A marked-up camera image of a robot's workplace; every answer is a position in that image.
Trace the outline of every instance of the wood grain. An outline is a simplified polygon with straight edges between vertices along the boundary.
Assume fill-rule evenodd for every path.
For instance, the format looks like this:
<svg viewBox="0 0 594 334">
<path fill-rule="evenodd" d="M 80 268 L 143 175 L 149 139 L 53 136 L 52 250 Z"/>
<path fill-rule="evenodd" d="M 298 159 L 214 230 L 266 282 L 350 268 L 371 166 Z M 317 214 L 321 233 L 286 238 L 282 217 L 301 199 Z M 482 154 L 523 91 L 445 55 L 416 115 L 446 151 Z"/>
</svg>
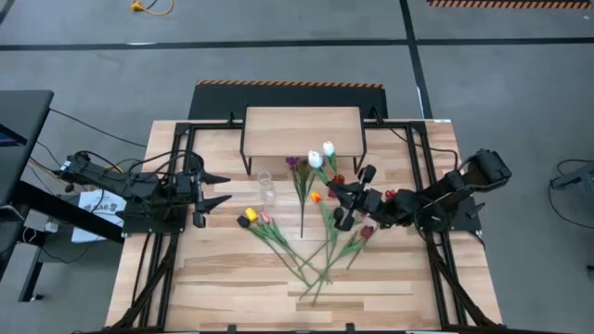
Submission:
<svg viewBox="0 0 594 334">
<path fill-rule="evenodd" d="M 175 122 L 153 124 L 147 157 L 171 149 L 174 125 Z M 432 147 L 458 149 L 451 123 L 427 121 L 427 128 Z M 206 228 L 194 228 L 188 222 L 186 232 L 181 235 L 167 330 L 223 330 L 228 324 L 245 330 L 330 330 L 344 329 L 347 322 L 354 322 L 358 329 L 439 328 L 426 250 L 413 228 L 379 231 L 349 270 L 346 270 L 349 259 L 333 266 L 330 271 L 333 284 L 322 288 L 315 306 L 312 305 L 314 293 L 300 299 L 305 285 L 266 245 L 239 228 L 236 219 L 249 206 L 264 210 L 277 220 L 292 247 L 306 257 L 325 237 L 318 207 L 310 201 L 306 204 L 303 238 L 300 238 L 297 195 L 284 160 L 278 158 L 253 162 L 254 170 L 273 174 L 278 193 L 274 206 L 264 206 L 255 176 L 245 174 L 239 156 L 239 133 L 238 130 L 197 133 L 194 150 L 204 158 L 206 171 L 232 179 L 226 184 L 206 186 L 206 197 L 232 194 L 233 198 L 207 217 Z M 379 191 L 414 188 L 406 143 L 388 130 L 366 130 L 366 135 L 365 163 L 375 165 L 378 170 L 373 187 Z M 418 154 L 420 165 L 424 166 L 421 149 Z M 452 154 L 432 154 L 438 177 L 453 168 Z M 152 161 L 144 168 L 154 169 L 166 159 Z M 338 162 L 347 182 L 355 180 L 351 159 L 338 158 Z M 424 167 L 422 171 L 427 186 Z M 313 189 L 327 194 L 321 183 L 315 182 Z M 326 202 L 330 207 L 337 205 L 334 200 L 326 199 Z M 144 237 L 132 236 L 125 241 L 107 325 L 117 321 L 130 305 Z M 341 233 L 340 242 L 349 237 L 349 233 Z M 487 316 L 500 321 L 482 246 L 465 233 L 454 232 L 451 239 L 460 282 Z M 323 256 L 313 260 L 318 268 L 324 262 Z M 144 285 L 148 266 L 146 260 L 140 287 Z M 312 270 L 304 271 L 310 280 L 316 278 Z M 455 323 L 445 281 L 444 286 L 450 321 Z M 152 324 L 156 321 L 161 289 L 156 291 L 151 308 Z"/>
<path fill-rule="evenodd" d="M 321 152 L 325 141 L 334 144 L 337 156 L 363 154 L 357 107 L 248 107 L 246 120 L 248 157 L 302 157 Z"/>
</svg>

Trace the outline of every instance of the paper sheet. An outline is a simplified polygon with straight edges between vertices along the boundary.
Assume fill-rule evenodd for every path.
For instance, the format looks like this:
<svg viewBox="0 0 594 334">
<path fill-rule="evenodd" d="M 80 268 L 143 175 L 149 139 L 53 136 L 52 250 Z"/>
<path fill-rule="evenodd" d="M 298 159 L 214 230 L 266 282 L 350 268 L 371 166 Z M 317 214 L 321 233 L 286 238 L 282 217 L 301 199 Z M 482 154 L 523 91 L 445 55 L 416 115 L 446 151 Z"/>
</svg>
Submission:
<svg viewBox="0 0 594 334">
<path fill-rule="evenodd" d="M 91 212 L 95 206 L 99 203 L 101 199 L 101 190 L 94 190 L 94 191 L 85 191 L 81 193 L 80 200 L 78 202 L 78 207 L 85 209 Z M 115 213 L 118 211 L 123 211 L 126 207 L 126 201 L 123 200 L 121 197 L 110 193 L 109 191 L 105 192 L 103 195 L 103 200 L 95 210 L 95 215 L 117 225 L 122 226 L 123 220 L 116 216 Z M 98 241 L 104 240 L 105 238 L 99 237 L 94 235 L 93 233 L 87 232 L 80 228 L 74 228 L 72 232 L 72 242 L 90 242 L 90 241 Z"/>
</svg>

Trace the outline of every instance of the gray carpet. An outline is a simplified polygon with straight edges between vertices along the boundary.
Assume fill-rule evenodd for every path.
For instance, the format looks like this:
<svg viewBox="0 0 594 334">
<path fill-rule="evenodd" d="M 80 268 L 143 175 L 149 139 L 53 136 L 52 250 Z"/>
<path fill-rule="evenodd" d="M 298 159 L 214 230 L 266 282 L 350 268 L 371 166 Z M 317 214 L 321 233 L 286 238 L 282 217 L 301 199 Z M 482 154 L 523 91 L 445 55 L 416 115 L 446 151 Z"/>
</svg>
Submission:
<svg viewBox="0 0 594 334">
<path fill-rule="evenodd" d="M 397 1 L 177 0 L 172 14 L 134 14 L 120 0 L 16 0 L 0 45 L 403 38 Z M 156 10 L 166 7 L 161 0 Z M 410 1 L 419 38 L 591 36 L 580 10 L 429 8 Z M 478 196 L 487 258 L 511 327 L 589 333 L 594 328 L 594 231 L 566 224 L 547 200 L 557 161 L 594 159 L 594 45 L 424 46 L 420 57 L 435 118 L 452 119 L 464 155 L 500 152 L 510 183 Z M 406 46 L 0 52 L 0 89 L 51 89 L 52 107 L 134 141 L 153 120 L 184 119 L 198 79 L 383 83 L 393 118 L 418 118 Z M 40 141 L 59 159 L 90 149 L 111 160 L 143 151 L 50 115 Z M 42 148 L 33 156 L 50 165 Z M 566 165 L 570 170 L 577 165 Z M 44 176 L 55 192 L 59 185 Z M 27 171 L 23 178 L 41 186 Z M 579 186 L 553 194 L 559 209 L 592 222 Z M 32 215 L 28 225 L 45 218 Z M 70 333 L 104 325 L 121 248 L 98 243 L 78 263 L 49 264 L 37 293 L 16 303 L 33 248 L 19 245 L 0 284 L 3 333 Z"/>
</svg>

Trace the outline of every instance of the clear glass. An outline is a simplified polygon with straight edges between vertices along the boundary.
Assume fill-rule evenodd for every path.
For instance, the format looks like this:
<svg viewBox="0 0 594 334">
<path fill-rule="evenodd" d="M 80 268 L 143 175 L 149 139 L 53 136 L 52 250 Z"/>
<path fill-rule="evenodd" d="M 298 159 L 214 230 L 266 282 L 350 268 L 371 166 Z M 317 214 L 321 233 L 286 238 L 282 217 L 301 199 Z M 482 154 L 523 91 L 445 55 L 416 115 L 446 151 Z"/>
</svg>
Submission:
<svg viewBox="0 0 594 334">
<path fill-rule="evenodd" d="M 277 191 L 272 183 L 272 174 L 266 171 L 259 172 L 258 183 L 260 184 L 260 199 L 266 204 L 274 203 L 277 198 Z"/>
</svg>

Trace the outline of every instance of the warning tape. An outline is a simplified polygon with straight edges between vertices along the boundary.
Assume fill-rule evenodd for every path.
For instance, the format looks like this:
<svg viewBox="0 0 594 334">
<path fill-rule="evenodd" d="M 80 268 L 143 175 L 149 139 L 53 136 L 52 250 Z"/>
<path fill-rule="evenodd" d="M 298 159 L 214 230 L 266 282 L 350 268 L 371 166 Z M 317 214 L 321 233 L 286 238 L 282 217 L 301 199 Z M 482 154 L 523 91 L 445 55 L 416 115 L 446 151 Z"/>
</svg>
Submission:
<svg viewBox="0 0 594 334">
<path fill-rule="evenodd" d="M 589 1 L 453 1 L 430 0 L 429 6 L 465 8 L 513 8 L 513 9 L 592 9 Z"/>
<path fill-rule="evenodd" d="M 274 85 L 274 86 L 308 86 L 308 87 L 366 87 L 383 88 L 381 83 L 315 83 L 315 82 L 288 82 L 266 80 L 199 80 L 199 84 L 244 84 L 244 85 Z"/>
</svg>

